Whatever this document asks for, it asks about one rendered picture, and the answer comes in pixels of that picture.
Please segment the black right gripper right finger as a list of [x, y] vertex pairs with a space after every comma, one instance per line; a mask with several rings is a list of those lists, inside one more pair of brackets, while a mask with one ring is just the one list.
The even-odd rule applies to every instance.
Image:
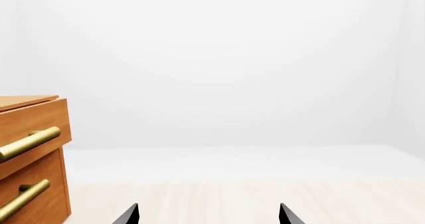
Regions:
[[280, 224], [305, 224], [287, 205], [280, 204]]

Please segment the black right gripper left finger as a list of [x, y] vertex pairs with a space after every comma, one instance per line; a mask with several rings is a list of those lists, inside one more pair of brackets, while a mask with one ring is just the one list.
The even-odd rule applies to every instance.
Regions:
[[138, 203], [124, 211], [112, 224], [139, 224]]

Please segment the wooden drawer cabinet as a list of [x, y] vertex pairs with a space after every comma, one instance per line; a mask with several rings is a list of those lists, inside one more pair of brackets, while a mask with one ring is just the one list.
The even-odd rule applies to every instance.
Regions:
[[[35, 104], [40, 104], [43, 102], [50, 102], [58, 99], [61, 98], [59, 96], [0, 96], [0, 113], [8, 112], [10, 110], [15, 110], [18, 108], [24, 108], [27, 106], [32, 106]], [[22, 140], [18, 140], [6, 146], [2, 146], [0, 147], [0, 164], [11, 160], [12, 158], [15, 158], [20, 154], [23, 154], [24, 152], [31, 150], [45, 142], [48, 142], [49, 140], [52, 140], [53, 138], [56, 138], [59, 135], [60, 130], [56, 127], [53, 127], [48, 128], [47, 130], [43, 130], [41, 132], [36, 131], [35, 134], [32, 134], [29, 138], [23, 138]], [[48, 171], [52, 171], [55, 169], [57, 171], [60, 171], [69, 217], [72, 212], [68, 191], [66, 168], [64, 163], [63, 146], [47, 154], [46, 156], [43, 156], [39, 160], [31, 163], [23, 169], [33, 169], [35, 171], [44, 171], [46, 169]], [[4, 222], [6, 219], [16, 213], [18, 210], [20, 210], [24, 205], [28, 204], [38, 194], [46, 190], [49, 186], [50, 183], [47, 179], [44, 179], [33, 185], [20, 185], [19, 191], [21, 192], [21, 194], [0, 208], [0, 222]]]

